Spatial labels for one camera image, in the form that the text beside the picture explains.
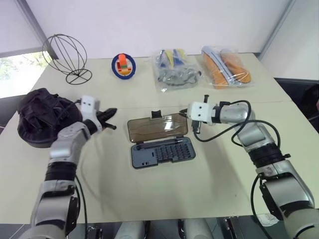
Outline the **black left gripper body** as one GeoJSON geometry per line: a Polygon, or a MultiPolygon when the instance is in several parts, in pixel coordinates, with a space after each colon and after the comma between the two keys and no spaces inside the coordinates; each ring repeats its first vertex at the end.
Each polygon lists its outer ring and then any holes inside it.
{"type": "Polygon", "coordinates": [[[101,127],[102,128],[106,128],[105,126],[105,123],[107,121],[107,113],[106,112],[101,112],[101,111],[98,111],[97,114],[97,120],[99,121],[99,123],[101,124],[101,127]]]}

